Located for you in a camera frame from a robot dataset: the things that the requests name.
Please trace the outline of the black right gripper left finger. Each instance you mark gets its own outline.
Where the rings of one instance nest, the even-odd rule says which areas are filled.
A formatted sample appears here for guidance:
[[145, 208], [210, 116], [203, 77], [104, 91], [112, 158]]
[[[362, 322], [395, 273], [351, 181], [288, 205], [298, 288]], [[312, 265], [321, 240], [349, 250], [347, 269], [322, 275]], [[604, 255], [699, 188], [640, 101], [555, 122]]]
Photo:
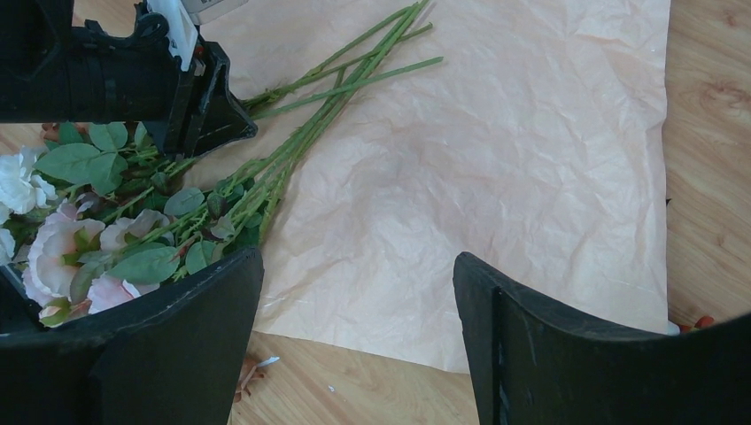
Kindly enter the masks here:
[[1, 270], [4, 424], [224, 424], [264, 277], [236, 251], [179, 282], [52, 329]]

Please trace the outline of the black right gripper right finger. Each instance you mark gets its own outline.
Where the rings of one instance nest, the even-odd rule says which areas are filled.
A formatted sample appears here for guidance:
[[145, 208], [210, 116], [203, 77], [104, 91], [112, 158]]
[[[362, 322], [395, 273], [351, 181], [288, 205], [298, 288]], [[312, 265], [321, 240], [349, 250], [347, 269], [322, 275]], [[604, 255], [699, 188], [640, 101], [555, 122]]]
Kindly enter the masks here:
[[750, 421], [746, 315], [677, 336], [629, 328], [468, 252], [453, 286], [482, 425]]

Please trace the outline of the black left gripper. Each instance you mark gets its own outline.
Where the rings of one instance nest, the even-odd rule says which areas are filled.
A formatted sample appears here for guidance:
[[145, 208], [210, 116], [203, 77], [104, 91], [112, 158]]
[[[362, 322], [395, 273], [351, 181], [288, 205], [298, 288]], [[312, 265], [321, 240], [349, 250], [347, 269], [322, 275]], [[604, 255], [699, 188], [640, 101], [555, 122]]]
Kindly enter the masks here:
[[253, 138], [258, 126], [229, 89], [230, 60], [200, 41], [183, 72], [168, 23], [135, 5], [127, 36], [98, 21], [73, 24], [72, 1], [1, 3], [1, 121], [144, 121], [158, 152], [176, 156], [187, 115], [187, 156]]

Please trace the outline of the rose bouquet with green leaves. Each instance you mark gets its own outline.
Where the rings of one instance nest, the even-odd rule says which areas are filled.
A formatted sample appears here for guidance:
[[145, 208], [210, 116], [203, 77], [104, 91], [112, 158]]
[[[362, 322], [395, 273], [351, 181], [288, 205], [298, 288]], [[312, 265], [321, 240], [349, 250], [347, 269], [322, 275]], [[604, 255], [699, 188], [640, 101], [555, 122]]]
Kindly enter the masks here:
[[44, 328], [99, 313], [200, 272], [256, 245], [273, 222], [295, 167], [398, 43], [417, 36], [424, 3], [382, 22], [386, 36], [330, 74], [320, 109], [265, 158], [251, 159], [209, 189], [181, 184], [191, 159], [157, 158], [143, 124], [59, 124], [58, 139], [1, 158], [1, 262], [21, 274]]

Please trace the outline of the brown kraft wrapping paper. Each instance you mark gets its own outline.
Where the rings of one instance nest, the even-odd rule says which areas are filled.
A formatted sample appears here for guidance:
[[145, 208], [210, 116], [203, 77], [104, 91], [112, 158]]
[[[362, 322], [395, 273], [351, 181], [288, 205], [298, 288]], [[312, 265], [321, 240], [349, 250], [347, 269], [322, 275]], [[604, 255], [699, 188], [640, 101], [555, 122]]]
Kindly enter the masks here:
[[667, 1], [433, 1], [290, 178], [254, 328], [465, 373], [464, 251], [667, 333]]

